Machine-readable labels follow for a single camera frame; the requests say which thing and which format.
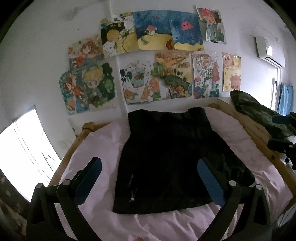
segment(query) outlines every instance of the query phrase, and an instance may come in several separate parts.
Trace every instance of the bed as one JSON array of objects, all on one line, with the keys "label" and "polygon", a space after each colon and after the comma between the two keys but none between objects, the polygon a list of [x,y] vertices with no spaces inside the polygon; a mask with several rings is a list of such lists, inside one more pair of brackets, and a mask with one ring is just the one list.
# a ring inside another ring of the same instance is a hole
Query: bed
[{"label": "bed", "polygon": [[[264,187],[271,221],[275,221],[294,202],[293,175],[285,166],[281,166],[281,154],[267,149],[268,133],[262,126],[236,112],[231,104],[221,99],[211,107],[206,107],[205,112],[212,129],[252,171],[255,183]],[[92,157],[97,156],[103,161],[102,173],[79,209],[102,240],[130,241],[136,237],[145,241],[197,240],[218,213],[219,206],[209,203],[197,208],[147,215],[119,215],[112,212],[118,162],[129,134],[129,125],[123,120],[84,125],[50,185],[73,178]],[[66,233],[74,238],[60,206],[57,204],[56,207]],[[233,232],[241,210],[242,205],[224,238]]]}]

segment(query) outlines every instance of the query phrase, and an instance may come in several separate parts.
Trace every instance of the green cloth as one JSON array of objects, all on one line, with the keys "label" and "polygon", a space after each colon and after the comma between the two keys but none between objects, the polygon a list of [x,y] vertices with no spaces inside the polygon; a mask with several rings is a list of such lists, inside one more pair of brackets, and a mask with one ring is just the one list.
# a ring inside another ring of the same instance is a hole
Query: green cloth
[{"label": "green cloth", "polygon": [[291,125],[275,124],[272,122],[272,117],[282,116],[279,113],[261,105],[251,95],[243,91],[231,91],[230,97],[233,101],[235,109],[257,123],[265,127],[272,139],[286,139],[291,135],[295,135],[295,128]]}]

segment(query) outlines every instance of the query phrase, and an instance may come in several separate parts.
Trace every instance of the mattress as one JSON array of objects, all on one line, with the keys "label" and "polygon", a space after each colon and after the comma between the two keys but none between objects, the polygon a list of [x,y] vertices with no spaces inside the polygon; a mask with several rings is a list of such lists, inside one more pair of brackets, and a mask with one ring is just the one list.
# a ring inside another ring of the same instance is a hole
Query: mattress
[{"label": "mattress", "polygon": [[[256,148],[240,123],[225,113],[205,108],[211,127],[254,174],[267,198],[271,221],[276,220],[292,198],[292,194],[276,168]],[[72,179],[95,156],[102,160],[102,172],[84,204],[82,215],[96,234],[105,240],[144,241],[197,240],[207,229],[220,207],[209,203],[196,208],[146,215],[120,215],[112,212],[117,169],[122,148],[130,135],[128,122],[117,120],[90,133],[74,152],[61,180]],[[226,231],[229,237],[238,221],[243,205]],[[75,238],[59,204],[58,215],[68,236]]]}]

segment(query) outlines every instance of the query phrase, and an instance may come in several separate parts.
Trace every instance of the window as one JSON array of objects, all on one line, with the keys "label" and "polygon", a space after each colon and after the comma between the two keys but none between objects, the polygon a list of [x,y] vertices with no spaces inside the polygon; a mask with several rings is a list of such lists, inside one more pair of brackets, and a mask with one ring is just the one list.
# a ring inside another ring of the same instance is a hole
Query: window
[{"label": "window", "polygon": [[28,201],[37,183],[48,186],[60,162],[36,110],[24,114],[0,134],[0,169]]}]

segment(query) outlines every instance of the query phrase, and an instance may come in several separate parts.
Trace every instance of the blue towel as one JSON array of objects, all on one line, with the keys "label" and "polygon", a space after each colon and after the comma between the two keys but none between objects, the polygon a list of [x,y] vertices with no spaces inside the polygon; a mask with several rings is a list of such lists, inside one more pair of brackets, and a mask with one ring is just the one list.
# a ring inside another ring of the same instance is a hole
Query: blue towel
[{"label": "blue towel", "polygon": [[288,115],[293,111],[294,91],[290,85],[281,83],[280,101],[277,112],[281,115]]}]

